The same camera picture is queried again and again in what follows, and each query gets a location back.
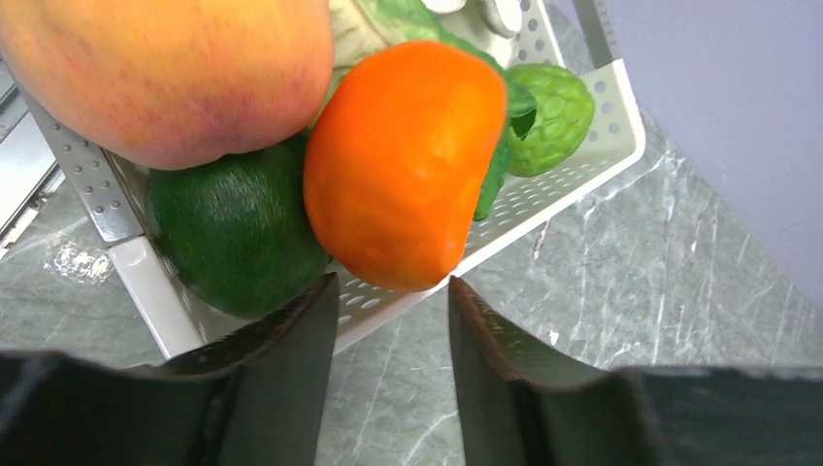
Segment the fake fruit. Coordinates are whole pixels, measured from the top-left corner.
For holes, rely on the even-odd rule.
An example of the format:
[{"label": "fake fruit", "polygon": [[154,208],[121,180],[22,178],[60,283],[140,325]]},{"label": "fake fruit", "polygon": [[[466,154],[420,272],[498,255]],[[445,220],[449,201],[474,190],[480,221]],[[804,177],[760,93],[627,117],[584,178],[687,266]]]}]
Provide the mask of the fake fruit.
[{"label": "fake fruit", "polygon": [[281,141],[323,104],[328,1],[241,3],[0,0],[0,54],[85,138],[187,168]]},{"label": "fake fruit", "polygon": [[[327,94],[329,98],[351,67],[366,56],[407,41],[437,40],[477,56],[500,73],[506,79],[512,127],[521,136],[525,136],[531,127],[537,108],[534,96],[509,79],[503,67],[489,53],[444,28],[439,18],[421,0],[330,0],[329,8],[335,34],[334,72]],[[496,15],[483,8],[478,12],[484,19],[492,21]],[[501,134],[500,139],[480,188],[474,220],[489,216],[492,204],[506,180],[511,152],[507,135]]]},{"label": "fake fruit", "polygon": [[325,271],[303,205],[306,137],[178,171],[151,170],[149,229],[178,278],[225,313],[256,318]]},{"label": "fake fruit", "polygon": [[594,118],[594,98],[566,68],[531,63],[513,66],[508,73],[538,100],[526,137],[521,139],[509,129],[509,173],[535,177],[560,165],[580,147]]},{"label": "fake fruit", "polygon": [[304,198],[319,242],[354,276],[423,290],[459,263],[507,119],[503,78],[434,41],[378,51],[314,126]]}]

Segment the white basket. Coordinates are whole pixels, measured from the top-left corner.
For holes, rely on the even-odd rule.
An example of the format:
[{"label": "white basket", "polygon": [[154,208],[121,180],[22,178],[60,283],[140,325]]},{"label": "white basket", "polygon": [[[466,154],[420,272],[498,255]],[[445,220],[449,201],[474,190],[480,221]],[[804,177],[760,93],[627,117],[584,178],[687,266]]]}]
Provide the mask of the white basket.
[{"label": "white basket", "polygon": [[[576,0],[598,68],[582,78],[596,101],[588,138],[560,167],[536,178],[509,177],[491,216],[475,223],[454,275],[462,275],[514,240],[548,221],[642,156],[640,113],[613,40],[604,28],[600,0]],[[523,24],[513,63],[563,65],[541,0],[522,0]],[[166,357],[192,350],[247,323],[210,308],[182,288],[159,258],[142,222],[145,170],[90,144],[54,120],[24,89],[23,96],[78,190],[86,212],[123,283]],[[445,285],[420,293],[392,292],[363,283],[338,265],[341,315],[336,352],[354,344]]]}]

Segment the peach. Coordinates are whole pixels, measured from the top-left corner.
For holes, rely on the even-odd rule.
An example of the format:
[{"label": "peach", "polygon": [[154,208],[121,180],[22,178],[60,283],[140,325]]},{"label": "peach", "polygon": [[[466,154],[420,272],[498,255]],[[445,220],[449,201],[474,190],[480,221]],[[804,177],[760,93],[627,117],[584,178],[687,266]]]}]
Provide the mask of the peach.
[{"label": "peach", "polygon": [[0,0],[0,54],[54,117],[152,168],[275,144],[319,113],[327,0]]}]

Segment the basket hole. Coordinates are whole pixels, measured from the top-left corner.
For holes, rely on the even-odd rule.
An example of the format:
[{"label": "basket hole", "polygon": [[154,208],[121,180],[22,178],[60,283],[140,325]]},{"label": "basket hole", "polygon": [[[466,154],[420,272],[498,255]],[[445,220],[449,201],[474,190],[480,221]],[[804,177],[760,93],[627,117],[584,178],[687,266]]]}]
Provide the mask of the basket hole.
[{"label": "basket hole", "polygon": [[380,299],[379,299],[379,298],[370,299],[370,300],[366,301],[365,303],[363,303],[363,306],[360,306],[360,308],[361,308],[361,309],[369,309],[369,308],[373,308],[373,307],[374,307],[374,306],[376,306],[376,305],[377,305],[377,303],[379,303],[379,302],[380,302]]}]

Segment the metal edge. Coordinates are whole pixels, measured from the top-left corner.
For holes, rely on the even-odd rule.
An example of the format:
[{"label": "metal edge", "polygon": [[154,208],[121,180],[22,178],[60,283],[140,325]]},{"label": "metal edge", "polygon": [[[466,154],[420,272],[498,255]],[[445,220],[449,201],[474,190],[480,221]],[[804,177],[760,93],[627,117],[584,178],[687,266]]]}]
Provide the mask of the metal edge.
[{"label": "metal edge", "polygon": [[104,245],[143,236],[126,188],[103,150],[57,121],[19,83],[17,87]]},{"label": "metal edge", "polygon": [[595,68],[603,68],[621,58],[605,0],[574,0],[577,18]]}]

